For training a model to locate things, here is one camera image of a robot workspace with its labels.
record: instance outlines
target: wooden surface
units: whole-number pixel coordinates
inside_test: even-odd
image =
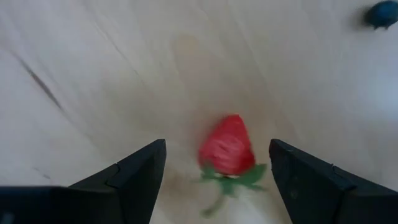
[[[370,0],[0,2],[0,184],[70,185],[166,138],[152,223],[288,223],[241,192],[212,220],[195,153],[239,113],[259,162],[279,138],[398,190],[398,26]]]

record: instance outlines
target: strawberry stem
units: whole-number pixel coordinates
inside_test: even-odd
[[[220,194],[215,203],[210,208],[202,210],[201,214],[205,218],[212,217],[223,206],[224,201],[225,201],[225,196],[223,194]]]

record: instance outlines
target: red strawberry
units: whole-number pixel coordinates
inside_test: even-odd
[[[229,115],[217,125],[200,148],[198,160],[202,167],[212,165],[223,175],[241,175],[255,165],[248,132],[239,115]]]

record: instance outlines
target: strawberry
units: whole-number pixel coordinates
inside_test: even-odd
[[[215,180],[221,187],[217,201],[202,211],[210,217],[223,204],[224,196],[234,197],[234,187],[264,190],[255,183],[261,179],[265,164],[256,164],[248,131],[238,114],[225,117],[208,136],[198,152],[202,180]]]

